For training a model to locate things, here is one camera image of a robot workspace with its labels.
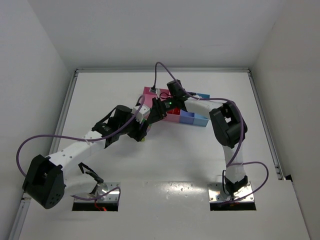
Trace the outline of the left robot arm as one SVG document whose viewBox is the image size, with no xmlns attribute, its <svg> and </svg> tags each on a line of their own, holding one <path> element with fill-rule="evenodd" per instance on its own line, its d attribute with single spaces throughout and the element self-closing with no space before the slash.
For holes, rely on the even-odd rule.
<svg viewBox="0 0 320 240">
<path fill-rule="evenodd" d="M 73 138 L 66 148 L 33 158 L 22 189 L 43 208 L 51 209 L 68 195 L 83 201 L 98 201 L 110 193 L 107 184 L 84 161 L 127 135 L 137 142 L 147 134 L 150 108 L 117 105 L 83 138 Z"/>
</svg>

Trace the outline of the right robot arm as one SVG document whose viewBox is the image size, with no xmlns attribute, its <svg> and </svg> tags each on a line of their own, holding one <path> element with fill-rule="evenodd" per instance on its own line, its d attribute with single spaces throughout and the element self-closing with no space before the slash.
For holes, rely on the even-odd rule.
<svg viewBox="0 0 320 240">
<path fill-rule="evenodd" d="M 248 128 L 237 106 L 226 99 L 203 98 L 195 92 L 187 92 L 179 80 L 167 84 L 169 96 L 161 99 L 157 93 L 152 98 L 148 116 L 150 123 L 167 117 L 167 112 L 180 109 L 181 112 L 198 114 L 211 121 L 216 140 L 222 145 L 225 160 L 224 189 L 234 197 L 239 189 L 248 183 L 244 169 L 242 143 Z"/>
</svg>

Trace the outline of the red lego brick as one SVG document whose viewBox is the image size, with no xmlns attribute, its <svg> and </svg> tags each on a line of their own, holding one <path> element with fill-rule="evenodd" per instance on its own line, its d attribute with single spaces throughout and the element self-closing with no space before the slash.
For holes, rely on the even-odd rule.
<svg viewBox="0 0 320 240">
<path fill-rule="evenodd" d="M 168 111 L 167 112 L 167 114 L 171 114 L 171 115 L 180 115 L 180 109 L 179 108 L 174 108 L 174 109 L 172 109 L 172 110 L 170 110 L 170 111 Z"/>
</svg>

